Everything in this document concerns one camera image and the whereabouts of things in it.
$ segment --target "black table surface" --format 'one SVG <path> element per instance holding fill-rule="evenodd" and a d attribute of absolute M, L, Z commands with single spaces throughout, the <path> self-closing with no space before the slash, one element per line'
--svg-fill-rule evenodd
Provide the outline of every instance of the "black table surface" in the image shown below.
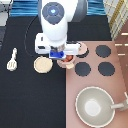
<path fill-rule="evenodd" d="M 42 30 L 37 18 L 26 39 L 27 51 L 36 57 L 28 56 L 23 41 L 31 19 L 33 17 L 11 17 L 7 20 L 0 51 L 0 128 L 66 128 L 66 70 L 56 61 L 47 74 L 34 70 L 33 63 L 37 58 L 34 40 Z M 111 40 L 109 27 L 105 28 L 107 18 L 101 17 L 103 20 L 99 23 L 97 17 L 97 27 L 91 19 L 69 24 L 68 40 Z M 10 72 L 6 65 L 13 48 L 18 50 L 18 68 Z"/>

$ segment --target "white bowl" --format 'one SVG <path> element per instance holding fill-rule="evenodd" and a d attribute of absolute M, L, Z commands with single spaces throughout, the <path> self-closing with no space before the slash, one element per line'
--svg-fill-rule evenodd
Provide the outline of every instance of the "white bowl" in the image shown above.
<path fill-rule="evenodd" d="M 87 87 L 76 98 L 76 112 L 79 118 L 91 127 L 105 127 L 114 118 L 112 97 L 99 87 Z"/>

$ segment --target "blue object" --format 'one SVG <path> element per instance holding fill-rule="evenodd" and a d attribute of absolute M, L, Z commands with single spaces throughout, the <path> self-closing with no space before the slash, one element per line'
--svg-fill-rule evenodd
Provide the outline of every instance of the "blue object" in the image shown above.
<path fill-rule="evenodd" d="M 36 16 L 38 0 L 14 0 L 10 16 Z M 87 15 L 106 15 L 103 0 L 88 0 Z"/>
<path fill-rule="evenodd" d="M 50 51 L 50 57 L 51 58 L 63 58 L 64 56 L 64 52 L 61 51 L 61 52 L 55 52 L 55 51 Z"/>

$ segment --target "bowl rim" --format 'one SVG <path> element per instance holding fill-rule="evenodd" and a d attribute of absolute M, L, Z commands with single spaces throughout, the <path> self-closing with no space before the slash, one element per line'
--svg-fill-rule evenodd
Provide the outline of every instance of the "bowl rim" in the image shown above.
<path fill-rule="evenodd" d="M 100 127 L 105 127 L 105 126 L 107 126 L 108 124 L 110 124 L 111 121 L 114 119 L 114 116 L 115 116 L 115 109 L 113 109 L 113 113 L 112 113 L 111 119 L 110 119 L 107 123 L 105 123 L 105 124 L 103 124 L 103 125 L 91 125 L 91 124 L 89 124 L 88 122 L 86 122 L 86 121 L 81 117 L 81 115 L 79 114 L 79 111 L 78 111 L 78 108 L 77 108 L 77 103 L 78 103 L 79 96 L 80 96 L 85 90 L 89 90 L 89 89 L 99 89 L 100 91 L 103 91 L 104 93 L 106 93 L 106 94 L 108 95 L 108 97 L 110 98 L 112 104 L 114 104 L 114 101 L 113 101 L 111 95 L 108 94 L 108 92 L 105 91 L 104 89 L 102 89 L 102 88 L 100 88 L 100 87 L 95 87 L 95 86 L 86 87 L 86 88 L 82 89 L 82 90 L 78 93 L 78 95 L 77 95 L 77 97 L 76 97 L 75 108 L 76 108 L 77 115 L 78 115 L 78 117 L 79 117 L 85 124 L 87 124 L 87 125 L 90 126 L 90 127 L 94 127 L 94 128 L 96 128 L 96 127 L 98 127 L 98 128 L 100 128 Z"/>

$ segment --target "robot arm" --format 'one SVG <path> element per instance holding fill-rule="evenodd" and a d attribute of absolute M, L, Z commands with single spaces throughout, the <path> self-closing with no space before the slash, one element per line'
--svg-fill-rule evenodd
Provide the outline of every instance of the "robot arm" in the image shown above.
<path fill-rule="evenodd" d="M 80 44 L 67 44 L 68 22 L 79 22 L 87 13 L 86 0 L 39 0 L 38 17 L 43 33 L 38 33 L 35 51 L 49 58 L 77 55 Z"/>

